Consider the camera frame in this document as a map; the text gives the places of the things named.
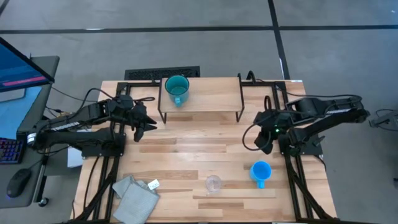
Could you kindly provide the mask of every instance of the blue mug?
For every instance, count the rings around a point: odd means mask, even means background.
[[[189,97],[189,81],[182,75],[174,75],[167,79],[165,83],[170,99],[179,108]]]
[[[271,166],[264,161],[257,161],[250,168],[250,177],[257,182],[257,188],[263,189],[264,182],[271,177]]]

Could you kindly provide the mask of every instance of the mug handle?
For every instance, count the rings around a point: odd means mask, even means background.
[[[257,188],[259,188],[259,189],[263,189],[264,188],[264,181],[263,180],[257,181]]]
[[[180,97],[174,98],[174,102],[177,107],[181,107],[181,98]]]

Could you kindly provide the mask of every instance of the teal mug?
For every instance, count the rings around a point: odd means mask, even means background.
[[[189,97],[189,81],[182,75],[174,75],[167,79],[165,83],[170,99],[179,108]]]

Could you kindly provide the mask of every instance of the rgb keyboard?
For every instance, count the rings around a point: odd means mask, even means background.
[[[18,164],[22,160],[24,142],[0,138],[0,164]]]

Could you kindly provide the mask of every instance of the monitor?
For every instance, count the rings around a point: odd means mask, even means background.
[[[54,79],[0,37],[0,93],[54,82]]]

